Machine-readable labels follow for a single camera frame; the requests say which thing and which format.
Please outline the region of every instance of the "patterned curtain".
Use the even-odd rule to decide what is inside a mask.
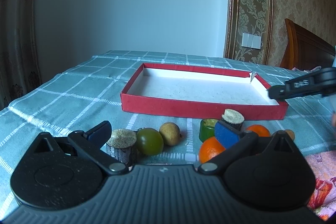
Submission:
[[[41,85],[33,0],[0,0],[0,110]]]

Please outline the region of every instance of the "switch panel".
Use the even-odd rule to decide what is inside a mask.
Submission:
[[[243,47],[260,49],[261,48],[261,37],[258,35],[243,33],[243,39],[241,40],[241,45]]]

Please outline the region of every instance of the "orange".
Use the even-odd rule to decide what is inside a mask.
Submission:
[[[203,164],[225,150],[215,137],[210,137],[204,141],[199,149],[199,161]]]
[[[269,130],[266,127],[262,126],[261,124],[254,124],[252,126],[249,126],[245,130],[253,131],[253,132],[257,133],[259,135],[259,137],[269,137],[269,136],[271,136],[271,133],[269,132]]]

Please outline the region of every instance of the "green cylinder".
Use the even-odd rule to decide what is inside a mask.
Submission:
[[[199,126],[199,140],[203,143],[208,138],[215,136],[215,124],[217,119],[203,119]]]

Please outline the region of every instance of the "cardboard tray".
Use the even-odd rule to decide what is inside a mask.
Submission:
[[[224,110],[246,120],[281,120],[288,104],[268,97],[270,85],[248,71],[143,63],[121,91],[122,110],[150,115],[221,119]]]

